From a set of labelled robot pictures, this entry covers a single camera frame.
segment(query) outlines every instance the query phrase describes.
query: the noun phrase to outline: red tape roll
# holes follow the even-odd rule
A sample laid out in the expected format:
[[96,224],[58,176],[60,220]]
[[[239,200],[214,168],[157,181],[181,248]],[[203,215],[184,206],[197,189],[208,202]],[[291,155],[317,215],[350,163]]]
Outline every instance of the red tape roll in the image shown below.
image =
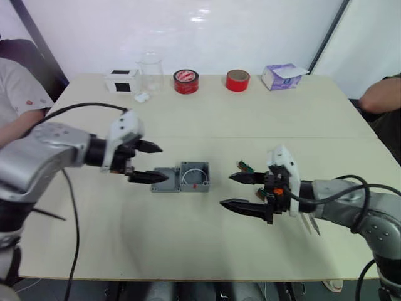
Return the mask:
[[179,70],[174,73],[174,89],[181,94],[191,94],[199,88],[199,74],[194,70]]
[[231,70],[227,72],[226,87],[230,91],[241,92],[248,87],[250,75],[244,70]]

